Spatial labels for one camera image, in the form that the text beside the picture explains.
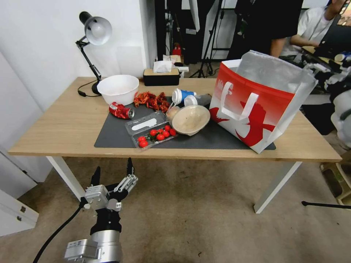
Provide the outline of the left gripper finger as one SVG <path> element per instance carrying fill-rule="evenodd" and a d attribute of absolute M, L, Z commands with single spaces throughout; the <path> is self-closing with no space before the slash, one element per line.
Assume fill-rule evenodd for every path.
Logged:
<path fill-rule="evenodd" d="M 121 193 L 126 190 L 128 193 L 136 186 L 138 177 L 135 175 L 135 168 L 132 163 L 132 159 L 129 157 L 127 160 L 127 175 L 121 182 L 113 189 L 113 192 Z"/>
<path fill-rule="evenodd" d="M 94 186 L 100 185 L 100 176 L 101 176 L 101 168 L 100 166 L 97 166 L 95 172 L 91 177 L 90 185 L 87 187 L 87 191 Z"/>

